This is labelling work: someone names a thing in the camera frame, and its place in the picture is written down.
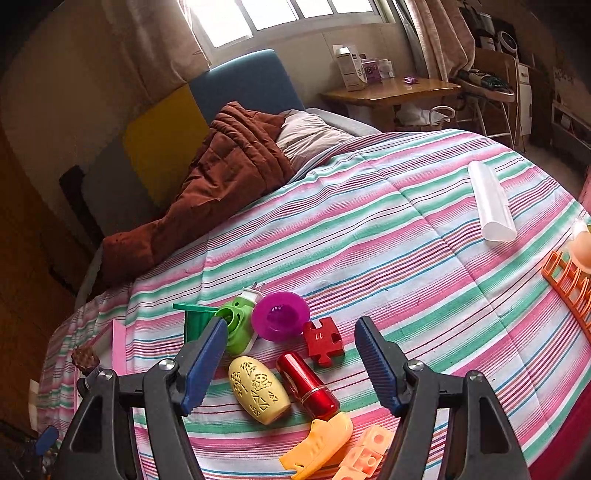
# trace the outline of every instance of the yellow toy egg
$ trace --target yellow toy egg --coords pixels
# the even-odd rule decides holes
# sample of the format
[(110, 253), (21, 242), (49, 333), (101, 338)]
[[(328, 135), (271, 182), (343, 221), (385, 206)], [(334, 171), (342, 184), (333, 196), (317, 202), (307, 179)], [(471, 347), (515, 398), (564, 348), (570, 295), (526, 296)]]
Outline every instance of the yellow toy egg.
[(281, 382), (255, 358), (235, 358), (228, 369), (228, 377), (240, 405), (263, 425), (269, 425), (290, 407)]

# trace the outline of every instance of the floor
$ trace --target floor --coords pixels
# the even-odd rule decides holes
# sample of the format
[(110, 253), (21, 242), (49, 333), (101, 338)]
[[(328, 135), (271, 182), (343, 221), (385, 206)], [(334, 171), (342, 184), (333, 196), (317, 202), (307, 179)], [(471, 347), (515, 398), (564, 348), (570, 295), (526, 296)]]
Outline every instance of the floor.
[(585, 182), (584, 169), (567, 155), (553, 150), (527, 145), (522, 155), (553, 177), (577, 200)]

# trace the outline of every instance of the white box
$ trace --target white box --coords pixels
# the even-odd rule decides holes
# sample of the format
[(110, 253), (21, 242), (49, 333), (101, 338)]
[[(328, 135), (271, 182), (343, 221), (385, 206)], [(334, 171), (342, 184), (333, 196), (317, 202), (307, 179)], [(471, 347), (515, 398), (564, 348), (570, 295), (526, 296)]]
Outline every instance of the white box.
[(336, 61), (348, 91), (354, 92), (367, 87), (368, 78), (355, 46), (337, 49)]

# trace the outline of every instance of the metal screw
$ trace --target metal screw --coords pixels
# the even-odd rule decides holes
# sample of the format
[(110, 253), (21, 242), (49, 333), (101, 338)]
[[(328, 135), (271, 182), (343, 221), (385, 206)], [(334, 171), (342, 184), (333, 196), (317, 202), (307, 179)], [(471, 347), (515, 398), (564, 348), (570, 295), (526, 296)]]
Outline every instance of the metal screw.
[(425, 364), (423, 362), (421, 362), (420, 360), (409, 360), (408, 361), (408, 367), (410, 370), (413, 370), (415, 372), (420, 372), (421, 370), (423, 370), (425, 368)]
[(99, 377), (104, 378), (105, 380), (110, 380), (111, 377), (113, 376), (113, 371), (112, 370), (103, 370), (100, 374)]
[(175, 366), (174, 360), (172, 358), (165, 358), (158, 363), (160, 370), (172, 370)]
[(468, 372), (468, 378), (474, 382), (482, 382), (484, 380), (484, 375), (478, 370), (470, 370)]

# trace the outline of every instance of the red puzzle piece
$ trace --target red puzzle piece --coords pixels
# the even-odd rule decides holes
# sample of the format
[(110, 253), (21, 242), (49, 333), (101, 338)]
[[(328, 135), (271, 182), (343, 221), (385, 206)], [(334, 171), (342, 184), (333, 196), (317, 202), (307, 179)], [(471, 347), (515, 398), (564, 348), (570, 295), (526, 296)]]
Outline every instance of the red puzzle piece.
[(332, 356), (345, 354), (343, 341), (331, 317), (320, 319), (322, 327), (316, 328), (314, 323), (304, 324), (304, 339), (308, 344), (310, 358), (321, 367), (331, 367)]

